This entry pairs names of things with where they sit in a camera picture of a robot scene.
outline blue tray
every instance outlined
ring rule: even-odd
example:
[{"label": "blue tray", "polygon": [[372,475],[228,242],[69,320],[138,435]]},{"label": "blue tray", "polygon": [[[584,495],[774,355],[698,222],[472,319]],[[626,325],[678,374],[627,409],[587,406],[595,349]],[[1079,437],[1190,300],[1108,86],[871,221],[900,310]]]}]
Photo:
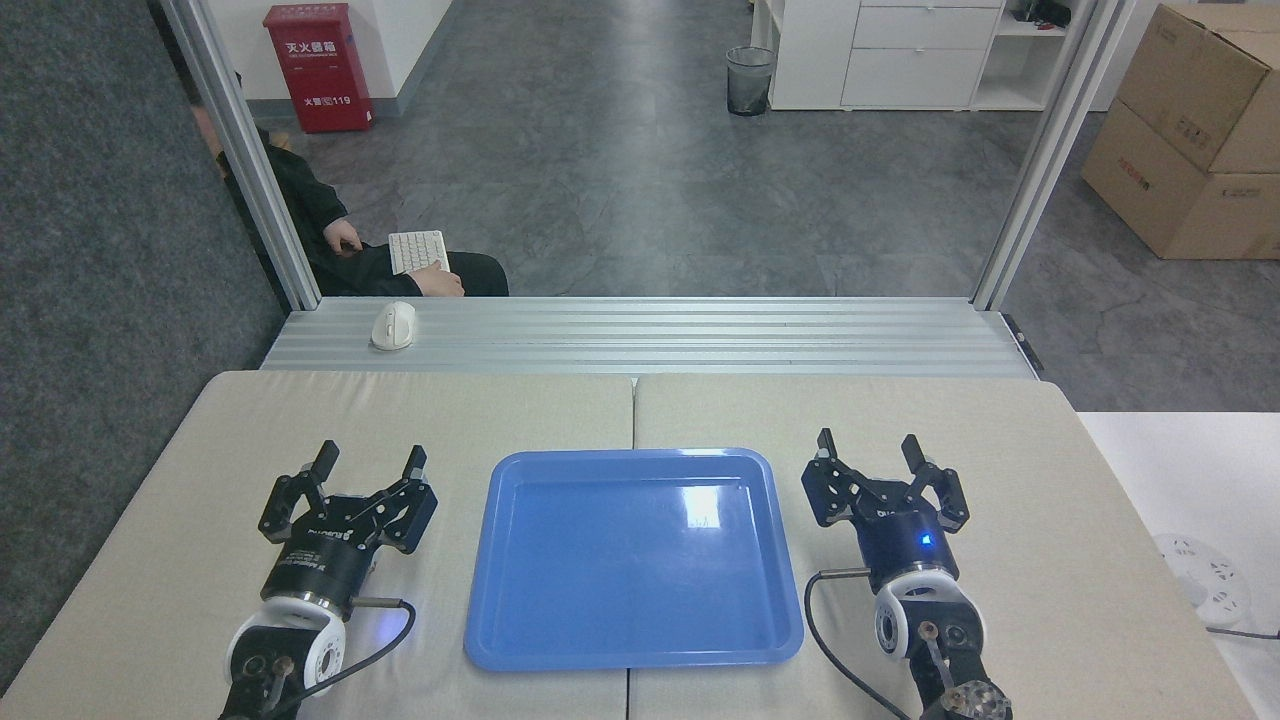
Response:
[{"label": "blue tray", "polygon": [[465,643],[480,667],[768,664],[803,639],[759,454],[518,452],[494,468]]}]

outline gripper logo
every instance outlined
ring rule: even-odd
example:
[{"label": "gripper logo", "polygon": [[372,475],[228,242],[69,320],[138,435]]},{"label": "gripper logo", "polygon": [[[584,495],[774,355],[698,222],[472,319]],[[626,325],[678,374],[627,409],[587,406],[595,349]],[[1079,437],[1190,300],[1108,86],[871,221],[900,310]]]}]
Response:
[{"label": "gripper logo", "polygon": [[314,536],[326,536],[330,538],[338,538],[340,541],[351,539],[351,530],[347,530],[346,533],[339,533],[338,530],[307,530],[307,532],[310,532]]},{"label": "gripper logo", "polygon": [[1124,158],[1120,158],[1120,169],[1124,170],[1124,174],[1133,178],[1133,181],[1138,183],[1138,187],[1143,190],[1151,190],[1151,183],[1147,182],[1147,178],[1142,177],[1142,173],[1138,170],[1138,168],[1133,167],[1133,163],[1125,160]]}]

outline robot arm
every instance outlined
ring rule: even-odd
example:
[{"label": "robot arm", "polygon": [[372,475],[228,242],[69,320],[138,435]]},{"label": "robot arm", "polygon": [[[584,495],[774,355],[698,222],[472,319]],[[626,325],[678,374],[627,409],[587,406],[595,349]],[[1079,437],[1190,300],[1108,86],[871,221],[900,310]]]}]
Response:
[{"label": "robot arm", "polygon": [[[426,451],[413,446],[399,480],[369,497],[328,496],[320,488],[338,460],[338,446],[325,441],[319,455],[297,475],[276,479],[259,529],[273,543],[283,543],[262,585],[262,607],[244,621],[227,651],[225,674],[232,688],[220,716],[224,720],[292,720],[302,697],[323,692],[346,674],[380,657],[342,671],[346,621],[357,606],[413,609],[403,601],[356,597],[369,574],[374,553],[389,544],[413,552],[438,500],[426,483]],[[294,506],[308,509],[296,523]]]},{"label": "robot arm", "polygon": [[[823,428],[801,477],[814,520],[854,525],[876,593],[877,639],[888,657],[908,661],[922,720],[1012,720],[982,665],[982,614],[956,583],[960,569],[946,541],[969,519],[960,478],[928,461],[915,436],[902,441],[902,456],[910,483],[868,478],[837,457]],[[922,497],[927,488],[941,510]]]}]

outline gray carpet wall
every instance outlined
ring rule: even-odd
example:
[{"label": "gray carpet wall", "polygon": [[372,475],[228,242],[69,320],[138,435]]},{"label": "gray carpet wall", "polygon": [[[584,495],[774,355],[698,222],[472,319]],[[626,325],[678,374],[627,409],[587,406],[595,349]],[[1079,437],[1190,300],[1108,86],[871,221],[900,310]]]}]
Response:
[{"label": "gray carpet wall", "polygon": [[201,388],[284,315],[146,4],[0,20],[3,692]]}]

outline white keyboard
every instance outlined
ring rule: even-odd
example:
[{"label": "white keyboard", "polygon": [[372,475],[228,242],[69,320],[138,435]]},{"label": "white keyboard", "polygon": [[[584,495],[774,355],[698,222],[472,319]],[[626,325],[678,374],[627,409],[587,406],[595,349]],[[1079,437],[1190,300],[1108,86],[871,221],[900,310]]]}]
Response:
[{"label": "white keyboard", "polygon": [[440,269],[449,269],[444,233],[440,231],[393,232],[387,236],[387,242],[392,246],[393,275],[425,268],[436,260],[440,261]]}]

